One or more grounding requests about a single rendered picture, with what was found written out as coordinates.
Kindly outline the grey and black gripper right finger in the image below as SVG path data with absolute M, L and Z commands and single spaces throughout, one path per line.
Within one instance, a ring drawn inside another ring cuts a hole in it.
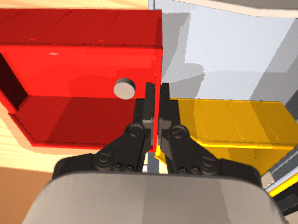
M 165 154 L 168 173 L 234 177 L 262 187 L 255 167 L 218 159 L 191 138 L 189 130 L 181 125 L 178 99 L 170 99 L 169 83 L 162 83 L 160 88 L 157 146 Z

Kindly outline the red bin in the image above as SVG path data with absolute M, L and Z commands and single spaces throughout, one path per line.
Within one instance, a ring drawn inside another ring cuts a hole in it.
M 153 82 L 156 152 L 162 58 L 162 10 L 0 8 L 0 102 L 33 147 L 102 149 Z

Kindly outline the yellow long thin bar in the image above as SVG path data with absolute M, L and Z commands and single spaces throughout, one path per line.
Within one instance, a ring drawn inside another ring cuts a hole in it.
M 274 189 L 272 189 L 271 191 L 269 191 L 268 193 L 273 197 L 279 192 L 291 186 L 292 184 L 296 183 L 297 181 L 298 181 L 298 172 L 293 176 L 291 176 L 290 178 L 288 178 L 283 183 L 281 183 L 280 185 L 278 185 L 277 187 L 275 187 Z

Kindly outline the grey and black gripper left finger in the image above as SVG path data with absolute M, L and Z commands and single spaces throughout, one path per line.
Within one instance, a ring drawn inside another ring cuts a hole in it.
M 142 172 L 146 153 L 154 144 L 155 84 L 146 82 L 145 98 L 136 98 L 133 122 L 123 135 L 97 153 L 64 157 L 53 169 L 52 179 L 75 171 Z

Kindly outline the yellow open bin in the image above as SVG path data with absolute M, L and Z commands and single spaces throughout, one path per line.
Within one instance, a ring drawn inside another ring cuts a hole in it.
M 261 176 L 290 151 L 283 149 L 298 145 L 298 123 L 281 102 L 170 99 L 178 99 L 181 125 L 192 139 L 218 159 L 251 165 Z

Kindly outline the dark grey metal shelf frame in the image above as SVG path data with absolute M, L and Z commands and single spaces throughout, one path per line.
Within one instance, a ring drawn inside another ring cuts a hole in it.
M 162 10 L 170 98 L 281 102 L 298 123 L 298 18 L 255 17 L 174 1 Z M 298 172 L 298 145 L 261 176 L 268 192 Z

